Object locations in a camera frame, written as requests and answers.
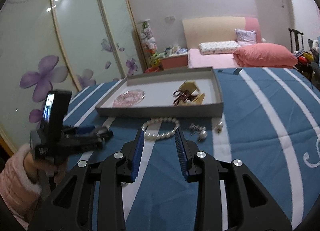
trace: cardboard tray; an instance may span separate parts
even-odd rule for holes
[[[202,105],[174,106],[173,93],[187,80],[195,81],[205,93]],[[131,107],[114,108],[113,102],[129,90],[145,92],[144,99]],[[223,99],[212,67],[178,69],[126,77],[95,107],[103,117],[222,117]]]

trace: purple pillow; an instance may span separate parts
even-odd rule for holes
[[[257,43],[257,32],[255,30],[242,30],[242,29],[235,29],[237,34],[236,41],[245,41],[248,43],[256,44]]]

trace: pink bed sheet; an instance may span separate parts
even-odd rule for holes
[[[233,59],[233,54],[206,54],[202,55],[197,48],[188,51],[188,68],[212,67],[238,68],[238,63]],[[279,68],[292,68],[289,66],[275,66]]]

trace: purple flower decal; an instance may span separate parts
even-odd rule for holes
[[[113,48],[110,44],[110,42],[107,40],[107,39],[103,39],[102,43],[101,43],[101,46],[102,46],[102,50],[101,51],[108,51],[108,52],[113,52]],[[124,51],[124,47],[121,47],[119,48],[119,43],[117,43],[117,49],[121,52]]]
[[[44,108],[44,102],[42,103],[41,110],[33,109],[29,114],[29,122],[38,123],[38,126],[39,126],[41,117],[42,117],[43,108]]]
[[[20,80],[21,88],[26,89],[36,85],[32,96],[34,102],[39,103],[43,101],[48,91],[53,89],[53,83],[59,84],[66,80],[68,68],[65,66],[56,67],[58,62],[58,56],[47,55],[39,61],[39,72],[28,71],[22,76]]]
[[[89,85],[95,85],[97,83],[96,80],[91,79],[92,77],[93,77],[93,71],[90,69],[84,69],[82,76],[77,75],[77,78],[82,88],[85,88]]]
[[[111,66],[111,62],[108,61],[108,62],[106,63],[106,69],[108,69],[110,66]]]
[[[131,61],[130,60],[127,61],[126,65],[129,68],[128,76],[133,76],[133,72],[138,70],[138,66],[135,65],[135,63],[136,63],[136,60],[134,58],[131,59]]]

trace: pink jacket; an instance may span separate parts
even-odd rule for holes
[[[33,216],[41,194],[41,186],[30,182],[23,167],[23,160],[29,151],[29,144],[21,146],[0,173],[0,194],[7,207],[26,230],[27,221]]]

